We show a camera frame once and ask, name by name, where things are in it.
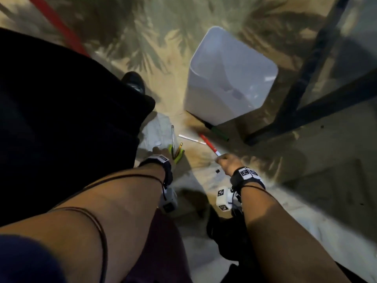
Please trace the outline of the person's right hand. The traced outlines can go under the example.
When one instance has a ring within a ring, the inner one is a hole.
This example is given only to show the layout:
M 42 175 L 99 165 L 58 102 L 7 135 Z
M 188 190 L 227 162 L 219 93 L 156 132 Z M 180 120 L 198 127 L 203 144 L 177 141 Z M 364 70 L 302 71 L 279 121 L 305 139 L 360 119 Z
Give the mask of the person's right hand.
M 231 174 L 226 174 L 227 176 L 233 176 L 234 172 L 240 168 L 245 167 L 245 165 L 242 163 L 239 157 L 236 155 L 232 155 L 232 173 Z M 219 165 L 219 157 L 216 159 L 216 163 Z

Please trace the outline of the red and white pen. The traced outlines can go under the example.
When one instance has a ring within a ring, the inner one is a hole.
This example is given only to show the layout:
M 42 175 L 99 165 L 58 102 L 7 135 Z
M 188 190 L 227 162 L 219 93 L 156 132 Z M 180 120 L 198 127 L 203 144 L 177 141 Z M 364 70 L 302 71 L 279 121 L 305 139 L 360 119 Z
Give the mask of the red and white pen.
M 214 147 L 214 145 L 209 141 L 205 135 L 199 133 L 200 138 L 206 143 L 206 145 L 219 157 L 221 153 Z

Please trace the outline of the person's right forearm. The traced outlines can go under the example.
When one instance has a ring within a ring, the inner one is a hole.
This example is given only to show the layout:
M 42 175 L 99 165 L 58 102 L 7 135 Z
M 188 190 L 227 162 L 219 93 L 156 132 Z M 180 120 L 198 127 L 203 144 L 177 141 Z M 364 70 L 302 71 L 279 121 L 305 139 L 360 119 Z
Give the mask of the person's right forearm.
M 245 186 L 247 231 L 270 283 L 351 283 L 323 246 L 261 187 Z

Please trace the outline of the person's left forearm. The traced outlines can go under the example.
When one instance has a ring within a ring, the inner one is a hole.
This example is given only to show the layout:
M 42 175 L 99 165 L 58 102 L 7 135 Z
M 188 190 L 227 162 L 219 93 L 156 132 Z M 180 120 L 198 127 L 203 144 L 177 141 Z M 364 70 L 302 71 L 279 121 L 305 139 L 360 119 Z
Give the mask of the person's left forearm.
M 37 241 L 57 259 L 67 283 L 121 283 L 139 259 L 162 193 L 158 164 L 96 181 L 51 211 L 0 228 Z

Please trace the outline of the white paper sheet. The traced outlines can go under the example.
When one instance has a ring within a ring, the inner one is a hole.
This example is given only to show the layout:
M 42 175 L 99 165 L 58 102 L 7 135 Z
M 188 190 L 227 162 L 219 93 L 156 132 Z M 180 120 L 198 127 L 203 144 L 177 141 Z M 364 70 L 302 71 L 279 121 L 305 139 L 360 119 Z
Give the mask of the white paper sheet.
M 167 148 L 173 143 L 172 123 L 168 116 L 151 112 L 142 124 L 139 133 L 139 146 L 136 159 L 141 160 L 152 151 L 153 147 Z

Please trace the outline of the green and black marker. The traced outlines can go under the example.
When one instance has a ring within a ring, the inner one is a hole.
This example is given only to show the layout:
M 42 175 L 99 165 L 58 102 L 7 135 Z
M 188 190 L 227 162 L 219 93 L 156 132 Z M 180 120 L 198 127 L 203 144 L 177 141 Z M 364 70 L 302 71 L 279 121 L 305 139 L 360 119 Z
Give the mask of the green and black marker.
M 222 132 L 219 128 L 205 121 L 203 123 L 207 129 L 209 129 L 211 132 L 216 134 L 218 137 L 220 137 L 226 142 L 229 141 L 229 137 L 224 132 Z

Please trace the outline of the white paper strip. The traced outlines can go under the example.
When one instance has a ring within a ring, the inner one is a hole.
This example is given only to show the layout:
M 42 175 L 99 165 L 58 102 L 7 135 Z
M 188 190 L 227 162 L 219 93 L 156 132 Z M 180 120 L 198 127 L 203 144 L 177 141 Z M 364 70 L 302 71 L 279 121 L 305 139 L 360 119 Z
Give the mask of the white paper strip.
M 190 137 L 187 137 L 187 136 L 182 135 L 182 134 L 179 134 L 178 137 L 192 141 L 192 142 L 196 142 L 196 143 L 199 143 L 199 144 L 202 144 L 202 145 L 207 145 L 204 141 L 200 141 L 198 139 L 190 138 Z

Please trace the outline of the black shoe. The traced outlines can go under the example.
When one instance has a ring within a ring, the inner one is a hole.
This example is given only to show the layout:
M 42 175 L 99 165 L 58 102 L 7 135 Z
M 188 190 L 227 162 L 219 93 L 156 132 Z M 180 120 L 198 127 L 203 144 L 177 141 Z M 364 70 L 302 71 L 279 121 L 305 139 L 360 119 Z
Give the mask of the black shoe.
M 206 230 L 208 237 L 218 245 L 222 257 L 241 266 L 254 264 L 253 249 L 241 211 L 232 210 L 232 218 L 225 219 L 211 206 Z
M 142 95 L 145 95 L 145 84 L 144 80 L 135 71 L 127 72 L 121 79 L 121 82 L 130 88 L 134 89 L 135 91 L 139 92 Z

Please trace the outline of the white plastic bin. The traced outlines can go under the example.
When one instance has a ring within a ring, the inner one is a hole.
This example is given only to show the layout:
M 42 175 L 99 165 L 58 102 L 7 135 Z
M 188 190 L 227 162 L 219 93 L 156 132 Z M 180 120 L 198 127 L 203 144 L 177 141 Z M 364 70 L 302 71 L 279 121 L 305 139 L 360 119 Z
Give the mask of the white plastic bin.
M 278 66 L 225 29 L 211 27 L 188 70 L 184 110 L 214 126 L 259 109 Z

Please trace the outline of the black garment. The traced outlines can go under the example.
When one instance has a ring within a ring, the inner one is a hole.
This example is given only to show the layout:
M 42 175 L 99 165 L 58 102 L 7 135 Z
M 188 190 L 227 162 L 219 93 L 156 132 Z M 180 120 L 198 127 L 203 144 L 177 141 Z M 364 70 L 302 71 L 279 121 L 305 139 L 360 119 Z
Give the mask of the black garment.
M 134 167 L 155 108 L 97 61 L 0 28 L 0 227 Z

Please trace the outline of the maroon trouser leg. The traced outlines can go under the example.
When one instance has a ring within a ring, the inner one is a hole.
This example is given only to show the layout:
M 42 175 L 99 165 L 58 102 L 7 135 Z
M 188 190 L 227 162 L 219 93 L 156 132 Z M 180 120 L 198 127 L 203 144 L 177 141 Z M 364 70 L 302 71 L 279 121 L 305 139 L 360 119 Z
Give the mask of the maroon trouser leg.
M 193 283 L 178 228 L 160 209 L 139 259 L 122 283 Z

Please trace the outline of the red pole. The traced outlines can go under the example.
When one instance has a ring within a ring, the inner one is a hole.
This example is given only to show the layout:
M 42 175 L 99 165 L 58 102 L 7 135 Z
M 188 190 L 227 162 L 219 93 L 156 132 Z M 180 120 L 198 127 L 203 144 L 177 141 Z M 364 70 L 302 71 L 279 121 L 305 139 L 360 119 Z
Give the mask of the red pole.
M 64 24 L 58 13 L 45 0 L 29 0 L 35 8 L 57 29 L 64 37 L 65 42 L 77 53 L 91 57 L 86 48 L 82 45 L 79 37 Z

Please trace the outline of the blue sleeve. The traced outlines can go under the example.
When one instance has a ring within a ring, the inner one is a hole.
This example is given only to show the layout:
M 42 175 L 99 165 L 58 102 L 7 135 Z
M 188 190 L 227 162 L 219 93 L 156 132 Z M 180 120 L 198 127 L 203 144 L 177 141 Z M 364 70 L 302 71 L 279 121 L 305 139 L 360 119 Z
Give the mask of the blue sleeve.
M 67 283 L 57 259 L 35 240 L 0 235 L 0 283 Z

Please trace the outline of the black metal table frame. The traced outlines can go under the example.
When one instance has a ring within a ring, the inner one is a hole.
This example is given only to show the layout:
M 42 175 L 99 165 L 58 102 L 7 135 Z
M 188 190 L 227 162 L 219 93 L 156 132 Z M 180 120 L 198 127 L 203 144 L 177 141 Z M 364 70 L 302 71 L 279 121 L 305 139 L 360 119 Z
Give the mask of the black metal table frame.
M 271 124 L 254 146 L 377 96 L 377 0 L 337 0 Z

